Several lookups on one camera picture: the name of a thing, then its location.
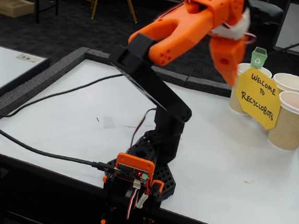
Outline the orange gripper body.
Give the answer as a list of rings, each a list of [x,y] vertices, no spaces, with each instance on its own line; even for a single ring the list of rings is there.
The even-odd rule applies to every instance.
[[[238,64],[245,55],[247,40],[247,38],[232,40],[212,37],[209,47],[215,68],[237,70]]]

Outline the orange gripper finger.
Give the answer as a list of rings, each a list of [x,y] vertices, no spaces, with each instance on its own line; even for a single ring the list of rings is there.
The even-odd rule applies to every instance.
[[[218,72],[229,86],[234,86],[237,80],[237,68],[220,68]]]

